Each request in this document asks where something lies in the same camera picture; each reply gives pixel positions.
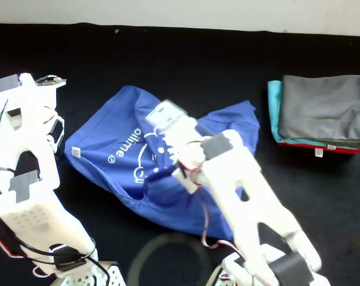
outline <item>black fabric surface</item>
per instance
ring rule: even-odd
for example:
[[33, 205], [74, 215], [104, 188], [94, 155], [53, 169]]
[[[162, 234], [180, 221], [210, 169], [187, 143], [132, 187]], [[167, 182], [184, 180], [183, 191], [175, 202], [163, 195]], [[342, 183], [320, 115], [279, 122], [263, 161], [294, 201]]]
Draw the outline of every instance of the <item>black fabric surface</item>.
[[[35, 78], [68, 78], [67, 86], [58, 90], [66, 136], [124, 85], [168, 98], [194, 117], [250, 100], [261, 124], [256, 158], [318, 249], [321, 273], [332, 285], [360, 286], [360, 154], [315, 158], [312, 150], [278, 147], [266, 99], [267, 81], [284, 74], [360, 74], [360, 38], [89, 24], [0, 25], [0, 77], [21, 72]], [[95, 238], [100, 259], [117, 260], [125, 275], [143, 246], [172, 233], [133, 214], [70, 166], [62, 163], [60, 174], [59, 198]], [[269, 232], [261, 233], [264, 241], [274, 239]], [[212, 271], [227, 252], [196, 254], [190, 243], [168, 244], [144, 263], [140, 285], [203, 285], [201, 273]], [[30, 263], [11, 260], [0, 249], [0, 285], [50, 282], [35, 278]]]

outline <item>fabric label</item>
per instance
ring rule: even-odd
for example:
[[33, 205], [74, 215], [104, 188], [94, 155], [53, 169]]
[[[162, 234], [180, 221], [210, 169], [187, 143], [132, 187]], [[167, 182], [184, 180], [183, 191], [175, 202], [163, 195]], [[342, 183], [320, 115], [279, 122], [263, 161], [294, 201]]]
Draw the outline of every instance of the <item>fabric label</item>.
[[72, 155], [74, 157], [80, 158], [80, 148], [72, 147]]
[[323, 149], [322, 148], [315, 148], [315, 156], [316, 157], [323, 157]]

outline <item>gray cloth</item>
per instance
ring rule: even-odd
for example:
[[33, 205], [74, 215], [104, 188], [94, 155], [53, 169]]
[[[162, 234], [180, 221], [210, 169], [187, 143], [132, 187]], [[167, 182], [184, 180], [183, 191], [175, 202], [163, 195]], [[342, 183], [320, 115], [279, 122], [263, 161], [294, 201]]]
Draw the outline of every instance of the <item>gray cloth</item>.
[[360, 148], [360, 76], [284, 76], [278, 133]]

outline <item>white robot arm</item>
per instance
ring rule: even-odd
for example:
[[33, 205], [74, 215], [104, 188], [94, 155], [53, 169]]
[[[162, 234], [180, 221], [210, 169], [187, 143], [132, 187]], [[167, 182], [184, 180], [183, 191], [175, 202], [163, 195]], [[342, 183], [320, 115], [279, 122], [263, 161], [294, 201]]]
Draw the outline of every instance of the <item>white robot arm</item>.
[[[239, 286], [329, 286], [316, 274], [321, 259], [295, 217], [278, 200], [261, 174], [260, 166], [234, 130], [202, 137], [197, 122], [169, 101], [161, 102], [147, 122], [164, 133], [175, 147], [180, 167], [173, 176], [193, 193], [207, 186], [234, 233], [234, 242], [244, 265], [227, 257], [223, 267]], [[249, 197], [236, 193], [243, 187]], [[260, 245], [258, 223], [264, 223], [284, 238], [293, 251], [284, 254], [270, 245]]]
[[[9, 250], [1, 234], [0, 246], [12, 258], [32, 260], [47, 276], [54, 273], [55, 285], [77, 285], [84, 277], [90, 285], [124, 285], [114, 263], [103, 265], [114, 275], [99, 273], [94, 240], [54, 192], [60, 185], [54, 153], [64, 136], [56, 89], [65, 84], [57, 76], [34, 81], [28, 73], [0, 79], [0, 221], [23, 253]], [[36, 157], [39, 170], [14, 176], [24, 151]]]

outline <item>white wall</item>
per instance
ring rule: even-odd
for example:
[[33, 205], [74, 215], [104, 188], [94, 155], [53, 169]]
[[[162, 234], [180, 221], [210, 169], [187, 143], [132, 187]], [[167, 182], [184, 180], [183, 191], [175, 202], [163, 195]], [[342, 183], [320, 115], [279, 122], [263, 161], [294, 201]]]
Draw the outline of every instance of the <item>white wall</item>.
[[360, 0], [0, 0], [0, 23], [360, 35]]

